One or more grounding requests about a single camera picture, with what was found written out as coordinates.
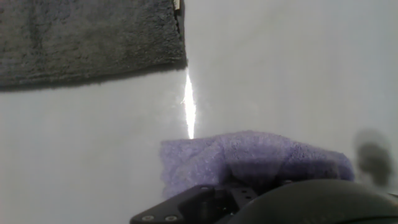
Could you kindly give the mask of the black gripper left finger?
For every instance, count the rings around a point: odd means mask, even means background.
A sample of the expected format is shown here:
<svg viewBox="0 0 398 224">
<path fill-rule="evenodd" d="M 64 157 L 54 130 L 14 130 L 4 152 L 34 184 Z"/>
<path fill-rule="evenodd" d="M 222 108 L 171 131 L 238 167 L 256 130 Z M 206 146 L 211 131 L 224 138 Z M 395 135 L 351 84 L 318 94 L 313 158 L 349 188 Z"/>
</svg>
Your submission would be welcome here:
<svg viewBox="0 0 398 224">
<path fill-rule="evenodd" d="M 258 194 L 239 184 L 197 185 L 130 219 L 130 224 L 227 224 Z"/>
</svg>

